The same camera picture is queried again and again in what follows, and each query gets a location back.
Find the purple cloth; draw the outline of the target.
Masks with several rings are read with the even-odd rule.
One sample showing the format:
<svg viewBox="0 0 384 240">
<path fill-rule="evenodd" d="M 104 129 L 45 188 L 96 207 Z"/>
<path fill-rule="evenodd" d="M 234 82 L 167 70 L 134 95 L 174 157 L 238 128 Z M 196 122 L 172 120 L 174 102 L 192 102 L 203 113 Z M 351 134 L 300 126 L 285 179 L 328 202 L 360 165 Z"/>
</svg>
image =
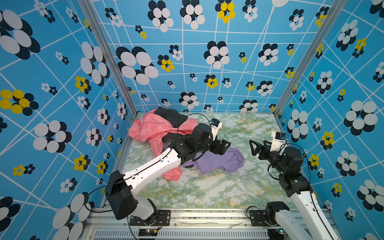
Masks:
<svg viewBox="0 0 384 240">
<path fill-rule="evenodd" d="M 197 168 L 202 175 L 206 175 L 217 169 L 227 173 L 235 173 L 244 166 L 244 156 L 237 148 L 228 148 L 224 155 L 216 155 L 212 152 L 198 153 L 196 160 L 189 160 L 182 164 L 185 168 Z"/>
</svg>

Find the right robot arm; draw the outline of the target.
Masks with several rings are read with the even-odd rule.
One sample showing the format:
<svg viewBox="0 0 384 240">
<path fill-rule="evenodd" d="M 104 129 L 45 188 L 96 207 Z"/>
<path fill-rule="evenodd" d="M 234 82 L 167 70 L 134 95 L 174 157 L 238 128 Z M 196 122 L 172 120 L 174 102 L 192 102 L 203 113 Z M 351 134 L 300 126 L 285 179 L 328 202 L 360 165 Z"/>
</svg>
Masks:
<svg viewBox="0 0 384 240">
<path fill-rule="evenodd" d="M 269 202 L 265 221 L 280 226 L 292 240 L 338 240 L 339 236 L 319 205 L 310 181 L 301 173 L 304 161 L 301 150 L 279 140 L 260 144 L 250 140 L 251 153 L 269 162 L 278 171 L 276 178 L 287 196 L 295 204 L 306 226 L 302 227 L 284 202 Z"/>
</svg>

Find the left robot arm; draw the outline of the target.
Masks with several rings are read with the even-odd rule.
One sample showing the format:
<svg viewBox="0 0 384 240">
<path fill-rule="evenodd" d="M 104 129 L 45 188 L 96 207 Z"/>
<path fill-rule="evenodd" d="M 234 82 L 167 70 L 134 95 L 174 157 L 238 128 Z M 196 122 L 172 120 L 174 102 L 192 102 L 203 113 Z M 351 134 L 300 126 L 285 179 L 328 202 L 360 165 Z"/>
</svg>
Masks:
<svg viewBox="0 0 384 240">
<path fill-rule="evenodd" d="M 217 119 L 212 119 L 209 125 L 200 123 L 191 134 L 176 137 L 163 153 L 146 164 L 123 174 L 118 170 L 113 172 L 105 195 L 116 220 L 134 216 L 153 223 L 158 210 L 151 200 L 139 200 L 139 192 L 167 171 L 196 161 L 206 152 L 224 155 L 231 144 L 217 138 L 222 125 Z"/>
</svg>

